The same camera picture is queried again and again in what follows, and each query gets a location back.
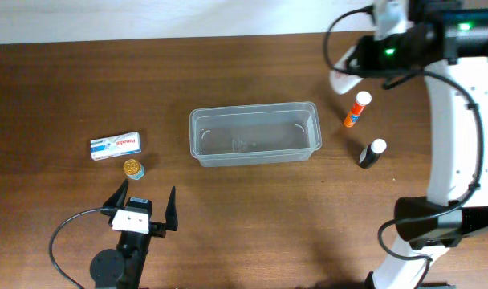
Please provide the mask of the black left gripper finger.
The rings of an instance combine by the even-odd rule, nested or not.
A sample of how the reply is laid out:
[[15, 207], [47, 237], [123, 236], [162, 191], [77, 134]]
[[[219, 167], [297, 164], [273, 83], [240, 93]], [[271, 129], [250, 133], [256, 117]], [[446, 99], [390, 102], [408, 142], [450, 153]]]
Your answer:
[[122, 209], [126, 194], [128, 191], [129, 181], [125, 179], [116, 192], [102, 205], [104, 209], [115, 210]]
[[178, 216], [176, 208], [176, 187], [173, 186], [169, 195], [168, 204], [165, 211], [165, 228], [169, 231], [177, 231]]

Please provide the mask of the gold-lidded small jar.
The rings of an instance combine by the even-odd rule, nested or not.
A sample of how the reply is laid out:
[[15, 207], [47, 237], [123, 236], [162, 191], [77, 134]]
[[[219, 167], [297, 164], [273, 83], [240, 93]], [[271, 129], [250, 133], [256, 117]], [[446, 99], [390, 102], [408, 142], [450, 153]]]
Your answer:
[[135, 159], [129, 159], [123, 164], [123, 171], [129, 179], [140, 180], [144, 174], [144, 166]]

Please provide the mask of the orange tube white cap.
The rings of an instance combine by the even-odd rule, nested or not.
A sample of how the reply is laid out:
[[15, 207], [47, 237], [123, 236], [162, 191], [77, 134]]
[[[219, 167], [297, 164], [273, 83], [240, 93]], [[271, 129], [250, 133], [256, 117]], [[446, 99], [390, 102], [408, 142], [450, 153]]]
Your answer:
[[369, 92], [358, 92], [356, 94], [356, 101], [352, 105], [349, 113], [347, 114], [346, 118], [344, 119], [344, 126], [347, 128], [352, 128], [358, 119], [360, 118], [361, 113], [365, 109], [365, 107], [370, 104], [372, 101], [372, 95]]

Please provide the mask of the white Calamol lotion bottle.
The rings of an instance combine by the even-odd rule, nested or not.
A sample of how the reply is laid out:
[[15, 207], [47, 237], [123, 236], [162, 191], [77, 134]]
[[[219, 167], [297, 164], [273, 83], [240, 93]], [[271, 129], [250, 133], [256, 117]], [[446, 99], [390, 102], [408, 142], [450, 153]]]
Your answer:
[[[356, 49], [355, 46], [351, 46], [346, 51], [346, 53], [343, 54], [343, 56], [339, 59], [339, 61], [335, 64], [335, 67], [339, 68], [340, 70], [343, 70], [346, 59], [354, 52], [355, 49]], [[349, 92], [352, 88], [354, 88], [362, 80], [363, 79], [357, 75], [347, 75], [347, 74], [344, 74], [342, 72], [338, 72], [335, 70], [332, 70], [329, 73], [329, 82], [330, 82], [331, 88], [338, 95], [343, 95], [343, 94]]]

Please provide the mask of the black bottle white cap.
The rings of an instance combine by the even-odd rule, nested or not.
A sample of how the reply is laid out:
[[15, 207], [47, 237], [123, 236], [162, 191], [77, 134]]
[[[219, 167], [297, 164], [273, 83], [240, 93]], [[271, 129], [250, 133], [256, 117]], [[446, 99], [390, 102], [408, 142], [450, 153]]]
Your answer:
[[360, 154], [359, 167], [368, 169], [372, 167], [379, 159], [381, 154], [386, 150], [387, 143], [383, 139], [376, 139], [369, 144]]

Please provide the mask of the clear plastic container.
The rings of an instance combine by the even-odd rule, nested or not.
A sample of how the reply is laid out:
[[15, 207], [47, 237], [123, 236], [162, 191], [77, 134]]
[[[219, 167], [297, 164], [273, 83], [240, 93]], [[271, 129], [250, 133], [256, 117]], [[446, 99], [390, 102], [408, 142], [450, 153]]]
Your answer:
[[312, 102], [198, 108], [189, 116], [191, 155], [203, 167], [306, 161], [322, 147]]

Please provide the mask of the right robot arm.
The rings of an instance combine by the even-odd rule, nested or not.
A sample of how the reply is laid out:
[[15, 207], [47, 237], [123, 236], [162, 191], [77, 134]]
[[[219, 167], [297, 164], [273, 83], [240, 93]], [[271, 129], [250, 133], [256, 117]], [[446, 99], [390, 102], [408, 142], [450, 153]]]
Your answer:
[[368, 288], [418, 288], [462, 239], [488, 231], [488, 8], [459, 1], [366, 6], [376, 31], [344, 62], [347, 73], [393, 88], [423, 76], [431, 112], [432, 167], [423, 197], [397, 200], [396, 240]]

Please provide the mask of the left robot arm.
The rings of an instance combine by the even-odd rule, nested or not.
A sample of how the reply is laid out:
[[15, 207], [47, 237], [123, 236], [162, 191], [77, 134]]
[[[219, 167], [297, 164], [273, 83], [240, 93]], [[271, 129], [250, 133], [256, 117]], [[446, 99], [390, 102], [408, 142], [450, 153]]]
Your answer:
[[153, 204], [148, 199], [127, 198], [129, 181], [103, 204], [108, 224], [120, 233], [114, 249], [99, 252], [91, 261], [90, 275], [96, 288], [138, 288], [152, 238], [164, 238], [178, 229], [176, 189], [172, 188], [163, 222], [153, 222]]

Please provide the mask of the white Panadol box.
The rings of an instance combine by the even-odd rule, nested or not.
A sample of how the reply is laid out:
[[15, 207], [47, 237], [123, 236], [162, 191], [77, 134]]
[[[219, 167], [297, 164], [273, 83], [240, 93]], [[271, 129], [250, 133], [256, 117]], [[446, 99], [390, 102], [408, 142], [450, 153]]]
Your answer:
[[138, 132], [96, 139], [92, 140], [90, 144], [91, 159], [94, 161], [141, 152], [140, 134]]

